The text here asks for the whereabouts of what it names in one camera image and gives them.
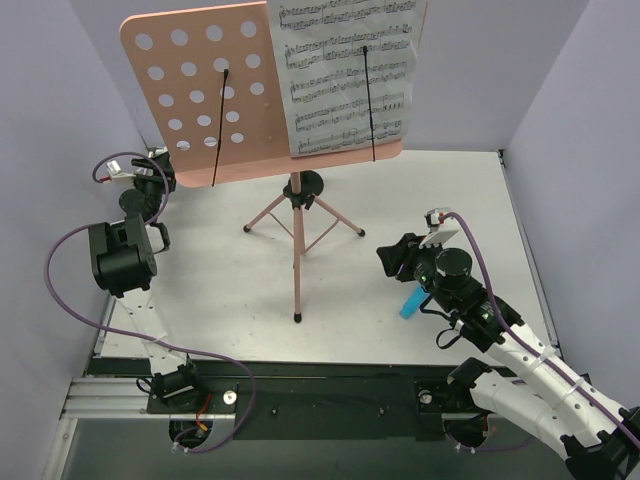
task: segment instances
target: white hole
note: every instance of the white hole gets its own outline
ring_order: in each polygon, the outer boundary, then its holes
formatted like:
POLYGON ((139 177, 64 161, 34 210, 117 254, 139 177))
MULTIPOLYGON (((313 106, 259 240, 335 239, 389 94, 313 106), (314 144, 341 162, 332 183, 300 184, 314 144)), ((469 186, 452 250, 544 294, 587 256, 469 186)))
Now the white hole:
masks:
POLYGON ((240 120, 240 114, 238 112, 227 112, 228 122, 237 122, 238 120, 240 120))
POLYGON ((207 27, 207 38, 212 42, 217 42, 222 38, 222 29, 217 25, 207 27))
POLYGON ((169 128, 171 130, 180 130, 182 128, 182 122, 177 118, 172 118, 169 120, 169 128))
POLYGON ((198 71, 196 66, 191 62, 184 62, 180 67, 180 70, 182 70, 182 73, 184 73, 187 77, 194 76, 198 71))
POLYGON ((260 66, 260 55, 256 55, 255 53, 247 55, 246 62, 249 68, 258 68, 260 66))
POLYGON ((173 43, 176 45, 186 45, 189 36, 184 30, 177 29, 171 32, 171 40, 173 40, 173 43))
POLYGON ((253 37, 256 34, 256 24, 253 22, 244 22, 240 25, 240 31, 245 37, 253 37))
POLYGON ((232 98, 236 94, 236 91, 231 87, 224 87, 224 98, 232 98))
POLYGON ((160 105, 163 107, 170 107, 173 105, 173 97, 171 95, 163 94, 158 97, 158 102, 160 102, 160 105))
POLYGON ((262 95, 262 92, 264 92, 264 85, 261 83, 252 83, 249 90, 251 90, 251 93, 254 95, 262 95))
POLYGON ((229 62, 227 62, 225 58, 217 58, 216 61, 213 62, 213 68, 222 73, 225 68, 229 68, 229 62))
POLYGON ((162 70, 160 67, 149 67, 147 73, 149 74, 151 80, 162 80, 162 78, 164 77, 164 70, 162 70))
POLYGON ((202 127, 206 127, 207 125, 210 125, 210 124, 211 124, 211 117, 207 115, 200 115, 198 117, 198 125, 202 127))
POLYGON ((136 35, 136 45, 142 50, 149 50, 153 47, 153 40, 146 33, 139 33, 136 35))
POLYGON ((189 98, 193 103, 200 103, 204 100, 204 93, 200 90, 194 90, 189 94, 189 98))

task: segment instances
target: tripod base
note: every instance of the tripod base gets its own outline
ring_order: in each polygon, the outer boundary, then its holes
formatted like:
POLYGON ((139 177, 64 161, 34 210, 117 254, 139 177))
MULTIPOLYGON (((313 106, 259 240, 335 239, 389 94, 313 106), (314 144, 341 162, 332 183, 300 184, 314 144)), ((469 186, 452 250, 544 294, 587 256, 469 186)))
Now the tripod base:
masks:
POLYGON ((331 207, 324 200, 319 198, 320 194, 324 190, 324 182, 322 177, 312 171, 292 173, 291 179, 287 186, 284 187, 282 194, 278 196, 273 202, 260 212, 256 218, 247 223, 242 229, 245 233, 249 233, 251 229, 267 215, 271 216, 288 234, 293 238, 293 283, 294 283, 294 296, 295 296, 295 310, 293 314, 293 320, 296 323, 302 321, 302 311, 300 307, 300 257, 311 250, 317 243, 322 240, 333 228, 340 222, 351 228, 360 237, 365 236, 364 229, 358 227, 355 223, 342 215, 336 209, 331 207), (283 225, 283 223, 273 214, 271 211, 276 208, 285 199, 291 201, 293 207, 293 233, 283 225), (311 206, 316 203, 320 208, 326 210, 328 213, 335 217, 333 224, 324 231, 322 235, 316 238, 311 245, 306 246, 304 240, 304 220, 302 215, 302 207, 309 210, 311 206))

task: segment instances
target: musical notation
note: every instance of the musical notation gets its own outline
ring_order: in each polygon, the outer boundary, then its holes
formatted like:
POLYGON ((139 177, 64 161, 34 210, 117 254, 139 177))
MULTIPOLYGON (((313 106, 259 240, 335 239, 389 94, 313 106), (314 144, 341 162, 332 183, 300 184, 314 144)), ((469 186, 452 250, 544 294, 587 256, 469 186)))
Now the musical notation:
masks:
POLYGON ((406 133, 427 0, 270 0, 267 8, 293 156, 406 133))

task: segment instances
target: bolt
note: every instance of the bolt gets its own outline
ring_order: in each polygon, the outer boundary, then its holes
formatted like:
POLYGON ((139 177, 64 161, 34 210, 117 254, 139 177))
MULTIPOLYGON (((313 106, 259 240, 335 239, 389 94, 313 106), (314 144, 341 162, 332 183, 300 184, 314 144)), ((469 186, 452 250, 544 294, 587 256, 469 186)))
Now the bolt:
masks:
POLYGON ((236 403, 238 395, 233 390, 227 390, 226 392, 224 392, 224 396, 222 397, 222 399, 227 405, 233 405, 234 403, 236 403))
POLYGON ((433 396, 431 395, 431 392, 429 392, 429 390, 421 390, 418 394, 418 399, 423 405, 428 405, 433 401, 433 396))

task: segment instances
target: pink music stand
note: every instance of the pink music stand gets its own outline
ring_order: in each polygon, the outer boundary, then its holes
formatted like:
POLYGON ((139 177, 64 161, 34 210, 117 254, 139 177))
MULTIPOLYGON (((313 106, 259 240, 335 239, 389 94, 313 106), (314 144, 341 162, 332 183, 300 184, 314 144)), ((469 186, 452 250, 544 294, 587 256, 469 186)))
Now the pink music stand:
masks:
MULTIPOLYGON (((301 172, 370 161, 371 150, 291 157, 266 2, 135 15, 122 24, 120 37, 181 185, 211 185, 222 72, 227 68, 216 183, 289 173, 292 198, 307 193, 309 201, 336 218, 309 247, 304 242, 300 206, 294 204, 293 233, 285 228, 294 239, 294 319, 300 321, 300 256, 338 222, 364 235, 364 230, 318 198, 319 176, 313 172, 301 176, 301 172)), ((401 151, 402 142, 395 141, 376 146, 376 157, 392 158, 401 151)), ((266 215, 273 216, 271 210, 285 198, 280 195, 245 231, 266 215)))

